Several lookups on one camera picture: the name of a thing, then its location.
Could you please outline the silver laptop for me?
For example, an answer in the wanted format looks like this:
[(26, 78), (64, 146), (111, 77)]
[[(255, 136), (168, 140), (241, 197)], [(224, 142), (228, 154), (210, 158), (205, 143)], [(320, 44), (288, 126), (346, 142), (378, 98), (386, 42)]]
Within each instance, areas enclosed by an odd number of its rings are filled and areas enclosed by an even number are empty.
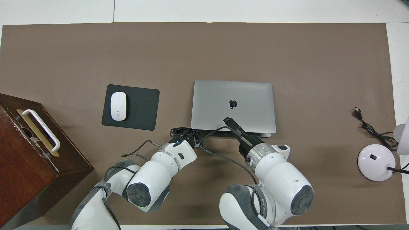
[(270, 137), (277, 131), (271, 83), (196, 80), (191, 127), (213, 131), (230, 117), (246, 132)]

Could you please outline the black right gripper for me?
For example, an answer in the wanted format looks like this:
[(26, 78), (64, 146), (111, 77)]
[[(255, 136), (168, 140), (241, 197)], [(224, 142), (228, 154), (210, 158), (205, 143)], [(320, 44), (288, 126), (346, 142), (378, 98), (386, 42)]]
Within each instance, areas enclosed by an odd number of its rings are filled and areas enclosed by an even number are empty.
[(248, 135), (242, 127), (230, 117), (226, 117), (223, 122), (230, 128), (231, 134), (239, 141), (239, 152), (246, 160), (249, 152), (257, 145), (264, 143), (264, 141), (257, 135)]

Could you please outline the white computer mouse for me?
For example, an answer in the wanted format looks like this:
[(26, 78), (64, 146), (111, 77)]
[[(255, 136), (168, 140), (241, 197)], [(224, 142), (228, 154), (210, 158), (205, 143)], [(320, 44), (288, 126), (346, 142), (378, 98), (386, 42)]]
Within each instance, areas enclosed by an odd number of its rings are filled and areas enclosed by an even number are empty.
[(124, 92), (115, 92), (111, 95), (111, 118), (114, 121), (124, 121), (127, 118), (127, 95)]

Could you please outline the black mouse pad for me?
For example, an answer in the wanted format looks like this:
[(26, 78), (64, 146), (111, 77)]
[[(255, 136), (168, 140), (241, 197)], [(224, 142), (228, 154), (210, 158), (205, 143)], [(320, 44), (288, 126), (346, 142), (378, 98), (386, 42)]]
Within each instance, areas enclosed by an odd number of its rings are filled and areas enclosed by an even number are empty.
[[(127, 95), (127, 118), (121, 122), (111, 118), (111, 95), (115, 92), (124, 92)], [(101, 123), (105, 126), (153, 131), (157, 120), (159, 95), (160, 91), (157, 89), (109, 84)]]

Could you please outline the brown table mat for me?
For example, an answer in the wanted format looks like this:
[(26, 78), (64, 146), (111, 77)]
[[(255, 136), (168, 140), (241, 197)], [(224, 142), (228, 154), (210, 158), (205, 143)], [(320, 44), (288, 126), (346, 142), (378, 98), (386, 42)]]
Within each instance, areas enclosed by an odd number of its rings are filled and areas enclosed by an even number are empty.
[[(41, 103), (94, 167), (37, 224), (67, 223), (105, 170), (145, 140), (190, 126), (195, 80), (272, 84), (277, 131), (310, 181), (311, 208), (290, 225), (406, 223), (400, 174), (360, 173), (357, 156), (396, 126), (385, 24), (102, 23), (9, 25), (0, 93)], [(109, 84), (160, 91), (155, 130), (104, 126)]]

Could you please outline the dark brown wooden box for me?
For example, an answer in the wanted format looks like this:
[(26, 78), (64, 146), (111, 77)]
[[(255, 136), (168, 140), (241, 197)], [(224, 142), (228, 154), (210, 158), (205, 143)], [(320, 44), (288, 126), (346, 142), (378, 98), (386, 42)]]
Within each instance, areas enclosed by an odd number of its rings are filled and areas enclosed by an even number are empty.
[[(54, 141), (34, 110), (60, 141)], [(0, 230), (11, 230), (43, 216), (90, 172), (93, 166), (42, 104), (0, 93)]]

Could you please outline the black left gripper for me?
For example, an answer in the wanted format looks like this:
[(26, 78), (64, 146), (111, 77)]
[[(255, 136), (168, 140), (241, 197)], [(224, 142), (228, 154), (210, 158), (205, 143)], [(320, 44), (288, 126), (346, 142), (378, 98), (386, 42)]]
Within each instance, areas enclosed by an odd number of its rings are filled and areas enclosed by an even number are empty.
[(190, 133), (183, 133), (187, 130), (187, 127), (177, 127), (170, 129), (170, 134), (174, 134), (170, 139), (169, 143), (178, 143), (186, 140), (191, 148), (195, 148), (196, 145), (199, 145), (202, 136), (199, 130), (190, 129)]

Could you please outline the white desk lamp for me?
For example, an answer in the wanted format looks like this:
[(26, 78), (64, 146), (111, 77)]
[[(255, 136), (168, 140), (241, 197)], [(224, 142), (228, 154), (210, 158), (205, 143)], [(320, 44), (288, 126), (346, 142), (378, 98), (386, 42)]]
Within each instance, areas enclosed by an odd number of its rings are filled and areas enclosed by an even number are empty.
[[(409, 118), (405, 123), (397, 125), (392, 134), (398, 142), (396, 154), (409, 156)], [(406, 166), (402, 169), (395, 167), (396, 160), (392, 151), (379, 144), (365, 146), (358, 155), (357, 163), (362, 175), (372, 181), (385, 181), (394, 173), (409, 175)]]

